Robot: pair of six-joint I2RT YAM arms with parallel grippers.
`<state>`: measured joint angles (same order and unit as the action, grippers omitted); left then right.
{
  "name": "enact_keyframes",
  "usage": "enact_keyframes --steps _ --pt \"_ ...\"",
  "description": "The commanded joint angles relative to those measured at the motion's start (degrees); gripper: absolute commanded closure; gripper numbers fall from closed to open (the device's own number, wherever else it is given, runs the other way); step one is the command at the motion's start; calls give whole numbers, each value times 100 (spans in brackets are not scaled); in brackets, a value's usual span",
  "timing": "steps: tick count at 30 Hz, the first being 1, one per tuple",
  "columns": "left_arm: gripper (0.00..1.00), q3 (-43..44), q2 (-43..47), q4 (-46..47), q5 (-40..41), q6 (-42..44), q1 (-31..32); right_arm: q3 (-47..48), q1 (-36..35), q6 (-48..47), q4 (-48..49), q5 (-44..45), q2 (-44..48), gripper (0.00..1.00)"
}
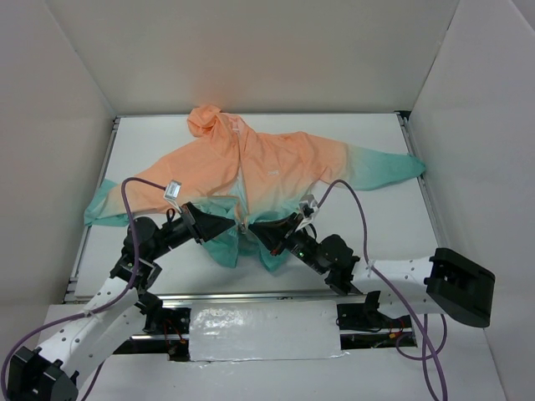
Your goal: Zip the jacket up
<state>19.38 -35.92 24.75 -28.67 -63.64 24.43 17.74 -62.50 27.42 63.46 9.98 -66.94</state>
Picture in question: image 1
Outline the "orange and teal jacket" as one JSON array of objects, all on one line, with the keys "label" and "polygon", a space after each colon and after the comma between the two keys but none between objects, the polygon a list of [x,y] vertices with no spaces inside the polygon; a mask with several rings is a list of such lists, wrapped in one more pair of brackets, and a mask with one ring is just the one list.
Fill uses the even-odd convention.
[{"label": "orange and teal jacket", "polygon": [[[187,119],[192,141],[163,155],[128,185],[105,180],[84,213],[88,226],[126,226],[129,215],[164,213],[163,189],[181,182],[180,203],[233,219],[236,225],[205,244],[219,265],[233,268],[240,256],[257,256],[273,272],[286,256],[272,256],[250,232],[255,222],[295,212],[318,182],[344,180],[358,191],[377,190],[414,179],[425,164],[311,135],[257,132],[240,116],[214,106],[193,109]],[[239,224],[245,222],[242,233]]]}]

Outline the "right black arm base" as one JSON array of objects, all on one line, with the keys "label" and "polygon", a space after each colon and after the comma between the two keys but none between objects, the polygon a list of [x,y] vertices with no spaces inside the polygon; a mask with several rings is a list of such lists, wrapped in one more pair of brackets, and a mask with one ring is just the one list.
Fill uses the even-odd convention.
[{"label": "right black arm base", "polygon": [[410,316],[387,317],[371,301],[338,303],[336,325],[342,350],[416,346]]}]

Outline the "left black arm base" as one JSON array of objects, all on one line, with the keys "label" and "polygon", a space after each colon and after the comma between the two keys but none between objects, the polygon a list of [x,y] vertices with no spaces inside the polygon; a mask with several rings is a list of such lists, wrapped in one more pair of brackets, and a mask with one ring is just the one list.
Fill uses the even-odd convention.
[{"label": "left black arm base", "polygon": [[190,322],[189,307],[164,308],[162,317],[127,339],[115,353],[160,354],[172,362],[189,362]]}]

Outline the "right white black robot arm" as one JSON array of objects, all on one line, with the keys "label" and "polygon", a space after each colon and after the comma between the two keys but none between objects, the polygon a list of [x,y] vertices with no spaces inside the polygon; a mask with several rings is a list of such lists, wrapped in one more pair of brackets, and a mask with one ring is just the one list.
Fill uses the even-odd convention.
[{"label": "right white black robot arm", "polygon": [[443,314],[469,327],[489,327],[495,275],[449,248],[408,261],[366,261],[341,236],[317,241],[293,213],[278,221],[250,225],[270,255],[288,252],[324,277],[336,294],[366,297],[364,319],[382,327],[411,312]]}]

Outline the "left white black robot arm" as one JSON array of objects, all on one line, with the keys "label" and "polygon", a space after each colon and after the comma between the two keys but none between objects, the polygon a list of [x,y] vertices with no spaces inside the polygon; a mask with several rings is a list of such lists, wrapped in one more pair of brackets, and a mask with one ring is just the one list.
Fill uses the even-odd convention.
[{"label": "left white black robot arm", "polygon": [[18,343],[2,368],[7,400],[75,400],[89,376],[131,335],[164,322],[162,301],[149,289],[161,272],[156,259],[189,240],[207,242],[234,227],[186,203],[158,226],[149,217],[128,227],[121,257],[84,308],[48,324],[59,330],[30,349]]}]

